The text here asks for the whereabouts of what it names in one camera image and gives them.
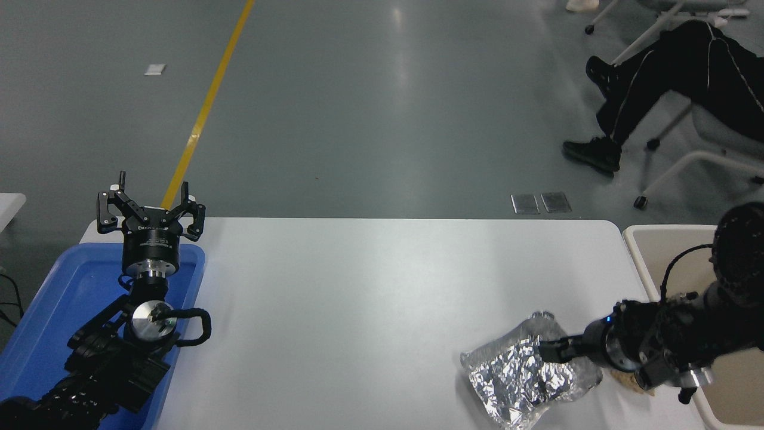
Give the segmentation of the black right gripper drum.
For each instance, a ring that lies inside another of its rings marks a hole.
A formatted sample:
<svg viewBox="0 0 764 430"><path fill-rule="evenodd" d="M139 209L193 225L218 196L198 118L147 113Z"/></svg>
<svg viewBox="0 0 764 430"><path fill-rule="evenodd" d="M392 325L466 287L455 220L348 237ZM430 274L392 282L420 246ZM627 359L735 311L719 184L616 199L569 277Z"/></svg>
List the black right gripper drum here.
<svg viewBox="0 0 764 430"><path fill-rule="evenodd" d="M613 326L611 316L587 325L583 333L583 341L587 345L586 356L601 367L627 372L628 359L623 354L618 340L611 339Z"/></svg>

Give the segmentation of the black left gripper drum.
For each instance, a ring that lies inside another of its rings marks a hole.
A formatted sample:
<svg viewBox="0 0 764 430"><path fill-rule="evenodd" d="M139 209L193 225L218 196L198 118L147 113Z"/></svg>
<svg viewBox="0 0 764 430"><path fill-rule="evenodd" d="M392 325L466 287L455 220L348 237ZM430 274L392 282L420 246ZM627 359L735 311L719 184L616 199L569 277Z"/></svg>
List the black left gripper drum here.
<svg viewBox="0 0 764 430"><path fill-rule="evenodd" d="M142 276L158 271L170 276L177 272L182 226L168 210L146 210L142 217L126 217L122 232L123 273Z"/></svg>

